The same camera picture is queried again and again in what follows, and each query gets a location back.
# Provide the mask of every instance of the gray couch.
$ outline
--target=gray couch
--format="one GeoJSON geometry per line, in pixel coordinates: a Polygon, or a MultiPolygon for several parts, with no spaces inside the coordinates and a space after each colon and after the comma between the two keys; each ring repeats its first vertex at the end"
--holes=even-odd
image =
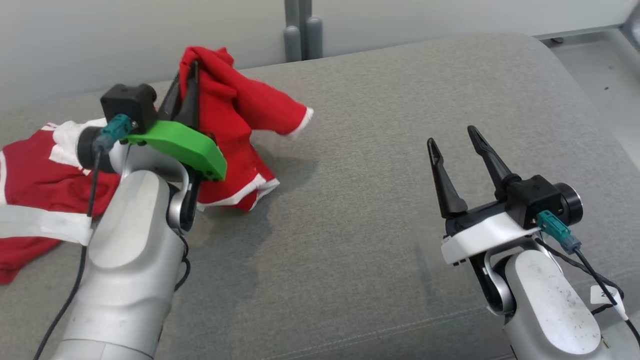
{"type": "MultiPolygon", "coordinates": [[[[437,140],[471,207],[492,199],[469,124],[513,171],[577,189],[585,215],[574,231],[584,253],[626,290],[640,321],[640,174],[537,40],[446,38],[244,73],[316,115],[294,142],[254,135],[282,185],[251,213],[198,214],[188,236],[193,269],[174,296],[157,359],[511,358],[470,266],[447,266],[440,253],[444,221],[427,139],[437,140]]],[[[156,85],[161,95],[167,87],[156,85]]],[[[0,145],[46,122],[100,117],[99,96],[5,115],[0,145]]],[[[0,288],[0,359],[33,355],[78,257],[64,244],[0,288]]],[[[587,299],[593,281],[563,267],[587,299]]]]}

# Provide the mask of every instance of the gray wall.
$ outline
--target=gray wall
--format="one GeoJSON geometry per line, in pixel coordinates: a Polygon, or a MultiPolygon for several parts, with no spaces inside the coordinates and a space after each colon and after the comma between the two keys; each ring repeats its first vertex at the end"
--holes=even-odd
{"type": "Polygon", "coordinates": [[[0,111],[170,79],[188,45],[284,62],[282,0],[0,0],[0,111]]]}

